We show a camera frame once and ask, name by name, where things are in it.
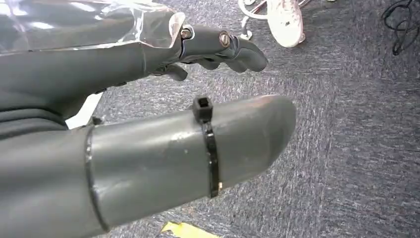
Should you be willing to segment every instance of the black cable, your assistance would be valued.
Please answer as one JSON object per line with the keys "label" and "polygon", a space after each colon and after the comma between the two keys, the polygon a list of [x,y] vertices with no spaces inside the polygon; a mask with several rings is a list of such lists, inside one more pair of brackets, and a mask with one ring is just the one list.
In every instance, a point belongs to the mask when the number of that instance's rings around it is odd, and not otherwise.
{"label": "black cable", "polygon": [[[420,34],[420,22],[414,20],[414,16],[419,12],[413,13],[413,2],[417,2],[420,4],[420,0],[399,0],[396,3],[390,5],[382,14],[382,20],[387,28],[391,29],[395,33],[396,40],[392,46],[392,54],[397,56],[403,50],[407,49]],[[408,10],[408,18],[401,20],[396,25],[392,26],[389,23],[389,18],[391,17],[392,13],[397,9]],[[416,34],[408,43],[407,35],[415,31]]]}

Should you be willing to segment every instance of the gray plastic tube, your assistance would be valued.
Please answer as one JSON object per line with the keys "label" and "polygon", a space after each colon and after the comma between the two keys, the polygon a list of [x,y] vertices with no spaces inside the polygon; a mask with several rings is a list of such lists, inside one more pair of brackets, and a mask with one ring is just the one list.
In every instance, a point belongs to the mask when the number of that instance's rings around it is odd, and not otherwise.
{"label": "gray plastic tube", "polygon": [[[295,128],[293,104],[262,96],[214,106],[223,187],[266,170]],[[0,141],[0,237],[83,238],[207,196],[191,111]]]}

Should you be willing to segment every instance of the black cable tie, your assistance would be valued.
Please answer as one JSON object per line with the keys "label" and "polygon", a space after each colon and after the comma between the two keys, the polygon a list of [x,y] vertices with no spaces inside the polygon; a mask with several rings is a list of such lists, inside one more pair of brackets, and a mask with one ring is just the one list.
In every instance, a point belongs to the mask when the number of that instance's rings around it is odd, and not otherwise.
{"label": "black cable tie", "polygon": [[213,117],[213,104],[206,96],[196,97],[193,101],[193,114],[197,123],[201,125],[204,142],[206,143],[209,158],[210,193],[209,197],[219,195],[222,182],[219,178],[219,159],[217,155],[216,138],[214,137],[211,118]]}

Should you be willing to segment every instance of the gray carpet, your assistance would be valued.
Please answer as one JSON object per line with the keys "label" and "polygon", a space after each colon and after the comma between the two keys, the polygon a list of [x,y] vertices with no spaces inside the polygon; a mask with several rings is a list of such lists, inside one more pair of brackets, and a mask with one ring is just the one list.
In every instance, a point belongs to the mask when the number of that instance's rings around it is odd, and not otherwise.
{"label": "gray carpet", "polygon": [[[158,2],[190,24],[240,32],[236,0]],[[252,21],[270,61],[261,73],[189,65],[185,82],[148,77],[106,92],[95,112],[106,122],[183,110],[198,94],[215,102],[281,94],[299,114],[266,173],[103,237],[170,237],[158,235],[167,221],[224,238],[420,237],[420,44],[392,56],[393,33],[379,20],[392,2],[313,0],[303,10],[307,40],[294,49]]]}

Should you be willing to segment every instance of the metal bolt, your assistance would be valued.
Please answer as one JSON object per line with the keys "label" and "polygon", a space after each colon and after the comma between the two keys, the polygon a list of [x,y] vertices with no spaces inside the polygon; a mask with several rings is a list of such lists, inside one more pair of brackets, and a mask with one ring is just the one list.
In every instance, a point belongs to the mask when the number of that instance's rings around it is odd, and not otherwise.
{"label": "metal bolt", "polygon": [[228,48],[230,46],[229,33],[222,31],[219,36],[219,41],[223,47]]}
{"label": "metal bolt", "polygon": [[191,38],[191,31],[188,29],[181,30],[181,38],[182,39],[190,39]]}

